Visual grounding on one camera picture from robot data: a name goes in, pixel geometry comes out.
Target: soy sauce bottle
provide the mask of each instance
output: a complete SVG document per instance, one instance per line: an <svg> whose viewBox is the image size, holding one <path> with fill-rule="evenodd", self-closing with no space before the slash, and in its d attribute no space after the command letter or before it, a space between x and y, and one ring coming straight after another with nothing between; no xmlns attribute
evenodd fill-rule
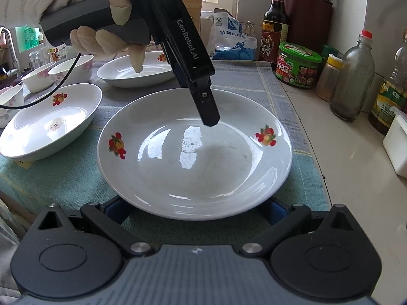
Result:
<svg viewBox="0 0 407 305"><path fill-rule="evenodd" d="M258 59L271 63L273 70L277 66L280 42L286 42L288 34L288 16L284 0L272 0L270 9L264 14Z"/></svg>

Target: white bowl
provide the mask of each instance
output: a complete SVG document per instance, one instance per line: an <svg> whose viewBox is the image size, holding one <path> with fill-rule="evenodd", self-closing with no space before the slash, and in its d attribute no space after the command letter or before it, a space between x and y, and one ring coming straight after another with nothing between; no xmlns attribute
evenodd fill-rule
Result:
<svg viewBox="0 0 407 305"><path fill-rule="evenodd" d="M5 106L24 105L23 85L6 87L0 90L0 104ZM0 109L0 128L6 127L18 112L19 110Z"/></svg>
<svg viewBox="0 0 407 305"><path fill-rule="evenodd" d="M0 154L19 161L36 161L60 151L82 134L101 100L99 87L74 84L22 109L0 136Z"/></svg>
<svg viewBox="0 0 407 305"><path fill-rule="evenodd" d="M140 73L134 71L129 56L123 56L104 64L98 77L114 87L132 88L159 84L175 75L163 52L146 52Z"/></svg>
<svg viewBox="0 0 407 305"><path fill-rule="evenodd" d="M61 80L65 77L65 75L68 73L75 59L76 58L66 60L65 62L62 62L61 64L58 64L57 66L53 67L48 72L57 84L59 84ZM93 55L82 55L79 58L78 63L72 70L71 74L69 75L68 79L66 79L66 81L62 85L62 87L72 84L88 82L90 77L92 77L92 66L93 66L92 60Z"/></svg>
<svg viewBox="0 0 407 305"><path fill-rule="evenodd" d="M27 89L32 93L40 92L54 83L54 79L49 75L49 71L56 64L51 62L39 67L22 78Z"/></svg>
<svg viewBox="0 0 407 305"><path fill-rule="evenodd" d="M292 162L286 129L251 99L212 91L221 116L213 127L202 124L188 88L117 112L97 147L109 186L141 210L179 220L233 216L278 191Z"/></svg>

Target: bottle label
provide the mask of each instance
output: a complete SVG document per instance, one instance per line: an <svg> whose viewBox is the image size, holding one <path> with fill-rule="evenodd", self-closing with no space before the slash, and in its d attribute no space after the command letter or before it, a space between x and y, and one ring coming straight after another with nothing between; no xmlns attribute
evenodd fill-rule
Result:
<svg viewBox="0 0 407 305"><path fill-rule="evenodd" d="M380 86L379 94L377 94L376 102L373 105L372 114L383 125L390 127L396 116L390 108L395 106L400 109L406 102L407 93L385 80Z"/></svg>
<svg viewBox="0 0 407 305"><path fill-rule="evenodd" d="M258 59L276 64L280 42L286 42L287 34L287 24L264 20Z"/></svg>

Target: white countertop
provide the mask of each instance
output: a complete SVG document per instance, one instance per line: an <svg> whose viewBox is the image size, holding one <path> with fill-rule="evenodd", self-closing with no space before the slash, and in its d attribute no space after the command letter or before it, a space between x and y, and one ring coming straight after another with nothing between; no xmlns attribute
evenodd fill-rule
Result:
<svg viewBox="0 0 407 305"><path fill-rule="evenodd" d="M373 298L382 305L401 304L407 298L407 179L394 172L384 136L370 125L368 114L347 123L313 91L282 85L311 143L331 203L350 209L382 260Z"/></svg>

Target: pink floral bowl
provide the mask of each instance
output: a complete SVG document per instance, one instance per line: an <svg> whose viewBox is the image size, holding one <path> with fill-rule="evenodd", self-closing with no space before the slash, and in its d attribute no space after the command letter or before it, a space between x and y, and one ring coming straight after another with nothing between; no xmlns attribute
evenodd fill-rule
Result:
<svg viewBox="0 0 407 305"><path fill-rule="evenodd" d="M70 60L62 62L49 71L49 74L57 84L59 84L61 80L66 76L75 59L76 58L72 58ZM83 84L88 82L90 77L92 76L92 61L93 55L82 55L62 86Z"/></svg>
<svg viewBox="0 0 407 305"><path fill-rule="evenodd" d="M37 93L51 86L54 80L50 77L48 72L55 64L56 62L45 64L25 75L22 81L27 86L27 89L32 93Z"/></svg>

